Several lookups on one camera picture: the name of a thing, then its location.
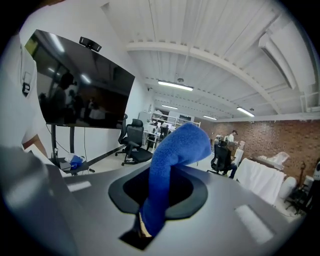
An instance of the monitor stand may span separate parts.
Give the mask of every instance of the monitor stand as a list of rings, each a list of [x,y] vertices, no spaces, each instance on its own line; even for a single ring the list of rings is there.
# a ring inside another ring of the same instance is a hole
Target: monitor stand
[[[51,124],[51,145],[52,145],[52,152],[53,152],[53,158],[50,159],[50,161],[61,169],[61,164],[65,164],[65,158],[64,157],[58,157],[58,148],[57,148],[57,141],[56,141],[56,125]],[[70,127],[70,153],[75,153],[75,127]],[[89,170],[92,173],[95,173],[96,171],[89,168],[89,165],[87,161],[84,161],[81,166],[79,166],[76,169],[71,170],[62,170],[63,172],[71,175],[78,175],[78,172],[83,172]]]

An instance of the mesh office chair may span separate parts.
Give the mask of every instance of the mesh office chair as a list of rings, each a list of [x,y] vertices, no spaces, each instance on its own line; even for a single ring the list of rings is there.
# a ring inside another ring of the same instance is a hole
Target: mesh office chair
[[[122,120],[122,124],[118,123],[116,125],[116,127],[118,129],[121,129],[120,136],[118,138],[118,142],[119,142],[120,145],[128,145],[128,142],[129,142],[128,141],[128,137],[125,137],[126,134],[127,134],[127,124],[126,124],[127,123],[127,121],[126,121],[127,119],[128,119],[128,115],[124,114],[124,118]],[[125,149],[122,149],[122,151],[115,153],[115,156],[117,156],[118,154],[124,154],[124,153],[126,153]]]
[[[211,160],[211,167],[213,170],[207,170],[207,172],[219,174],[219,172],[228,171],[226,169],[227,166],[225,166],[226,158],[228,156],[228,149],[224,146],[224,141],[222,141],[220,145],[214,145],[214,158]]]
[[[135,165],[150,160],[153,154],[141,148],[144,135],[143,122],[139,119],[133,119],[132,124],[126,126],[126,133],[128,144],[124,149],[126,155],[121,165]]]

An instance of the brick wall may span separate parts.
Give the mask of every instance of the brick wall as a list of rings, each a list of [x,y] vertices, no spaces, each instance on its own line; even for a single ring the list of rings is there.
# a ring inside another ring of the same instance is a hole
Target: brick wall
[[[234,140],[245,142],[242,159],[251,155],[272,157],[281,151],[288,153],[290,157],[284,163],[284,172],[297,180],[302,161],[306,164],[304,176],[312,176],[320,157],[320,120],[214,123],[195,118],[194,121],[201,122],[200,127],[211,139],[237,130]]]

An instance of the large monitor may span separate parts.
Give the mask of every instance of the large monitor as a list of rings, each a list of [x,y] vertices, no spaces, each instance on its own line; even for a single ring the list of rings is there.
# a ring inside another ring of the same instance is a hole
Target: large monitor
[[[36,30],[26,49],[37,67],[37,94],[47,124],[115,129],[135,77],[97,52]]]

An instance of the blue towel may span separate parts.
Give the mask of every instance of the blue towel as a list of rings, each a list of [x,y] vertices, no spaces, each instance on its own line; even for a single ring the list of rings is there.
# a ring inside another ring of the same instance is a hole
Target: blue towel
[[[189,165],[210,154],[208,135],[191,123],[169,134],[156,148],[149,171],[149,196],[140,209],[142,221],[151,236],[156,236],[165,224],[171,166]]]

